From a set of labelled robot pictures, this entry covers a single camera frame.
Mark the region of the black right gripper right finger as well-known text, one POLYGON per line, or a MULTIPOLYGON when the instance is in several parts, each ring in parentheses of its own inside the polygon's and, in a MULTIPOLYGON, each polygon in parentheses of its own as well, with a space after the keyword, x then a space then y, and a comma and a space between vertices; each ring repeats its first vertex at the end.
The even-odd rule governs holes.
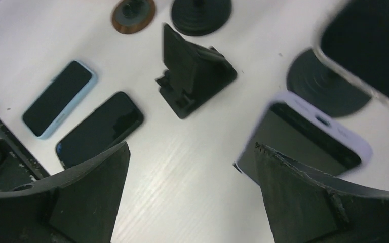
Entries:
POLYGON ((255 145, 275 242, 389 242, 389 191, 351 183, 255 145))

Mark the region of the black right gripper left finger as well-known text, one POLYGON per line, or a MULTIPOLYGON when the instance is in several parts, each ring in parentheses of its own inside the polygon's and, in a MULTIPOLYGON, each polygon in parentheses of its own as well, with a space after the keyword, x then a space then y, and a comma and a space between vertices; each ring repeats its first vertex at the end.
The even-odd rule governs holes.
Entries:
POLYGON ((111 242, 130 157, 121 142, 58 174, 0 191, 0 242, 111 242))

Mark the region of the lilac cased phone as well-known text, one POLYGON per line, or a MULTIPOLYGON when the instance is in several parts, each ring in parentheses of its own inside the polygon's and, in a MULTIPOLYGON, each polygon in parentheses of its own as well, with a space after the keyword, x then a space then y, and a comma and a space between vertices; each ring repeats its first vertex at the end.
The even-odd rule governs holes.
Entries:
POLYGON ((368 163, 369 143, 296 94, 277 93, 267 104, 244 151, 234 162, 258 183, 254 149, 265 144, 281 154, 333 176, 368 163))

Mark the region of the black cased phone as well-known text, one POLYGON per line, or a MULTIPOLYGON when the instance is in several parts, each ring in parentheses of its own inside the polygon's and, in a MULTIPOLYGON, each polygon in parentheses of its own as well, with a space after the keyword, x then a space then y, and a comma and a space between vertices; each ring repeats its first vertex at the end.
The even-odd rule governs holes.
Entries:
POLYGON ((116 92, 57 143, 57 157, 65 169, 74 167, 123 141, 143 121, 132 99, 116 92))

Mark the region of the light blue cased phone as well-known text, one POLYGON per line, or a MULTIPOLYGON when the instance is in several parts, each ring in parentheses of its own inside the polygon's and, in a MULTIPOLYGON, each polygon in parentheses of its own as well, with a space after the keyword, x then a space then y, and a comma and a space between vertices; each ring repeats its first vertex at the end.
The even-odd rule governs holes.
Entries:
POLYGON ((36 137, 48 138, 97 82, 86 64, 70 61, 26 109, 23 122, 36 137))

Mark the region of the black folding phone stand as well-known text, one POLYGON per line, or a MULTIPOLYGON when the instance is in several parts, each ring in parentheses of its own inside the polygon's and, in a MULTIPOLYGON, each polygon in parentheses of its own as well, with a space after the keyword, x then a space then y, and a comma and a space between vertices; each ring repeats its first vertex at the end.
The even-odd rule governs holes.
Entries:
POLYGON ((188 117, 237 78, 237 71, 214 47, 185 40, 167 23, 163 25, 162 44, 166 70, 155 81, 180 119, 188 117))

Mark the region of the wood base phone stand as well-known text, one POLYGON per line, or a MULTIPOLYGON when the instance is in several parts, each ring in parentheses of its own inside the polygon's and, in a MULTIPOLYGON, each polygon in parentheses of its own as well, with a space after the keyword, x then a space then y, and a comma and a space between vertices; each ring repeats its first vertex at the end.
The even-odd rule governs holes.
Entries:
POLYGON ((153 0, 120 1, 112 12, 111 23, 118 33, 134 34, 150 24, 155 12, 153 0))

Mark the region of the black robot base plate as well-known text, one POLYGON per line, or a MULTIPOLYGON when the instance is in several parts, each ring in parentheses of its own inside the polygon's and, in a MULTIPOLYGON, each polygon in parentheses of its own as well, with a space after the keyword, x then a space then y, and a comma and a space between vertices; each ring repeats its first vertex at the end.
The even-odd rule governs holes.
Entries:
POLYGON ((50 176, 36 158, 0 120, 0 191, 50 176))

